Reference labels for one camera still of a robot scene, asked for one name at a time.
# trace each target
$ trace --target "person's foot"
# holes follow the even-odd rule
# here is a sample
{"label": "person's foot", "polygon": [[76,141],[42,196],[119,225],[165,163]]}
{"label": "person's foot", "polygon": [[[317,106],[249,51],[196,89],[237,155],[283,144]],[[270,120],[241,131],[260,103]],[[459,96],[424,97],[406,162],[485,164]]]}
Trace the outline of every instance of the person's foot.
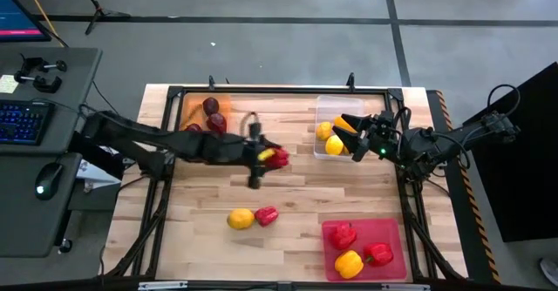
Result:
{"label": "person's foot", "polygon": [[558,287],[558,264],[549,259],[541,259],[539,266],[541,266],[542,273],[545,277]]}

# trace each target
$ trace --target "black stand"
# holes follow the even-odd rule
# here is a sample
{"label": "black stand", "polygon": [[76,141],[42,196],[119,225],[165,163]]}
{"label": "black stand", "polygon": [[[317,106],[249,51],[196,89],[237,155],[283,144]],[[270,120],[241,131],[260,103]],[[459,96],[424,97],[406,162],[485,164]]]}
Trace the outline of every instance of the black stand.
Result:
{"label": "black stand", "polygon": [[89,35],[93,31],[93,27],[95,26],[95,23],[97,23],[97,21],[102,17],[108,17],[108,16],[131,17],[129,14],[124,12],[103,9],[97,0],[90,0],[90,1],[95,6],[95,14],[93,14],[93,18],[91,19],[91,22],[89,22],[89,25],[87,26],[87,30],[85,30],[86,35]]}

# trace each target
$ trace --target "red plastic tray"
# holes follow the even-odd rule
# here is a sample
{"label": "red plastic tray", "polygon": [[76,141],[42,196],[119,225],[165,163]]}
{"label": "red plastic tray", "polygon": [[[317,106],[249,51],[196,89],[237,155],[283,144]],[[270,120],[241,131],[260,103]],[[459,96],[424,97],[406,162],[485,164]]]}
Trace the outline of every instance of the red plastic tray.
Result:
{"label": "red plastic tray", "polygon": [[[330,243],[330,236],[335,228],[343,223],[350,223],[357,230],[357,240],[344,251],[335,249]],[[329,220],[322,224],[323,253],[325,256],[325,276],[328,281],[347,281],[335,270],[335,260],[348,250],[354,250],[364,260],[364,246],[383,242],[391,245],[393,261],[382,267],[364,264],[363,270],[350,281],[388,281],[404,279],[407,276],[405,258],[399,239],[398,223],[394,219],[376,220]]]}

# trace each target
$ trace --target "computer mouse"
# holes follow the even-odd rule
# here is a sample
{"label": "computer mouse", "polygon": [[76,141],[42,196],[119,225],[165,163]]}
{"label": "computer mouse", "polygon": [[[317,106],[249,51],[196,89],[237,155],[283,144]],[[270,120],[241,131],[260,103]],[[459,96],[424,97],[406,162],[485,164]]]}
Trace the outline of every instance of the computer mouse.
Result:
{"label": "computer mouse", "polygon": [[35,180],[35,196],[40,200],[50,200],[58,191],[58,182],[63,166],[59,163],[46,164]]}

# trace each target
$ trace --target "computer keyboard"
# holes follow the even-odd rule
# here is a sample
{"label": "computer keyboard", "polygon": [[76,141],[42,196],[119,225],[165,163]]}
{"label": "computer keyboard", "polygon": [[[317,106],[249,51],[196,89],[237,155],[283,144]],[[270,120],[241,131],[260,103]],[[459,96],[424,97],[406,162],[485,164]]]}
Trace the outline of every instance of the computer keyboard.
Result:
{"label": "computer keyboard", "polygon": [[0,100],[0,145],[40,145],[53,110],[51,103]]}

